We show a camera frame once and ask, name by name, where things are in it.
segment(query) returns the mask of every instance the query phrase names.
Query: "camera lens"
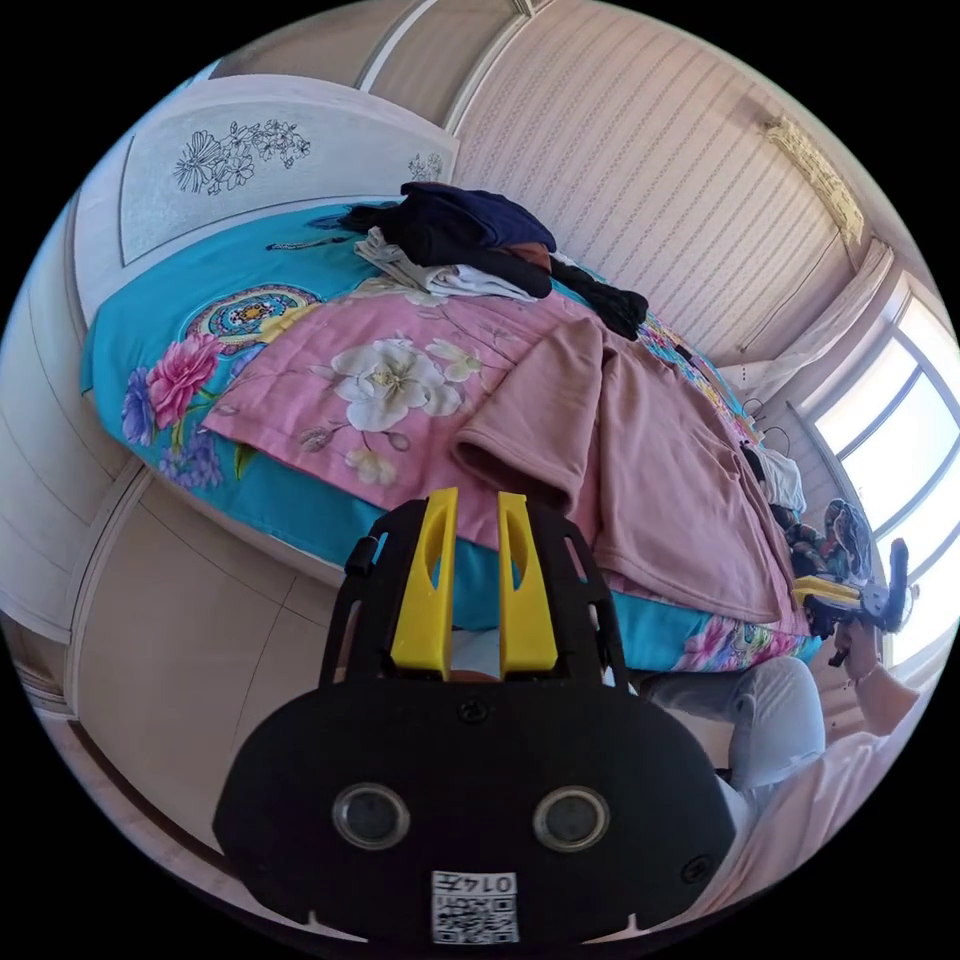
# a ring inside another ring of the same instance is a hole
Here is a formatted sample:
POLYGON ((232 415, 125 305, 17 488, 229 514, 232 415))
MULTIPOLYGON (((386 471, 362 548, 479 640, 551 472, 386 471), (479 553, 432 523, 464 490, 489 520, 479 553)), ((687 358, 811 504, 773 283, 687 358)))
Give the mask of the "camera lens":
POLYGON ((537 839, 551 850, 576 853, 606 833, 610 815, 604 799, 586 787, 561 787, 547 794, 533 815, 537 839))
POLYGON ((334 801, 333 822, 348 843, 364 850, 386 850, 398 844, 410 827, 410 814, 400 797, 376 783, 360 783, 334 801))

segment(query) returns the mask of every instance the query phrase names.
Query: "person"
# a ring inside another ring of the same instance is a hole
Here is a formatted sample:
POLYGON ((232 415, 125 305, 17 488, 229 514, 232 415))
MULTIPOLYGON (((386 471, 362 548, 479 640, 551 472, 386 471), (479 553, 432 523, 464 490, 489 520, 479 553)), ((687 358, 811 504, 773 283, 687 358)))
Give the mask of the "person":
POLYGON ((628 927, 598 941, 653 933, 732 906, 778 883, 857 811, 893 765, 930 693, 899 683, 880 660, 880 634, 839 625, 835 646, 856 689, 866 731, 830 746, 809 667, 792 657, 737 674, 634 674, 637 695, 665 709, 733 726, 729 782, 720 780, 736 839, 686 912, 650 930, 628 927))

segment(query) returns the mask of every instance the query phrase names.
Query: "gray pants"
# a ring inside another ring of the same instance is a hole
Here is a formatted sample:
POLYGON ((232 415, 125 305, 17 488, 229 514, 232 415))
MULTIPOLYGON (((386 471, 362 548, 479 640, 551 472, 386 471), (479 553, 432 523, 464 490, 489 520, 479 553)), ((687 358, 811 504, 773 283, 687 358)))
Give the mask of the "gray pants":
POLYGON ((665 709, 733 724, 730 783, 721 783, 738 832, 752 829, 780 784, 826 749, 816 682, 792 657, 743 673, 665 674, 641 695, 665 709))

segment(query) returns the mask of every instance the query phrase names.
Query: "printed label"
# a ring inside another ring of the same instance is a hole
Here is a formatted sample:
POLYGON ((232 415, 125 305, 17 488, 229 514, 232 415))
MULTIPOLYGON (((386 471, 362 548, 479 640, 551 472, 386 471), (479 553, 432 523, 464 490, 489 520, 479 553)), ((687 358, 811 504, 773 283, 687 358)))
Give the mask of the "printed label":
POLYGON ((433 871, 433 942, 518 943, 517 875, 433 871))

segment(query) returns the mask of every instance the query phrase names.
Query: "hand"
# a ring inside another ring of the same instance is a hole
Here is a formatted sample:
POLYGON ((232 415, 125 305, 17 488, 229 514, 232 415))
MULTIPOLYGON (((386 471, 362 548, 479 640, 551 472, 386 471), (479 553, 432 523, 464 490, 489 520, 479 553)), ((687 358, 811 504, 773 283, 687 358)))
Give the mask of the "hand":
POLYGON ((847 652, 843 665, 854 682, 862 680, 880 660, 880 631, 859 620, 837 624, 833 645, 838 653, 847 652))

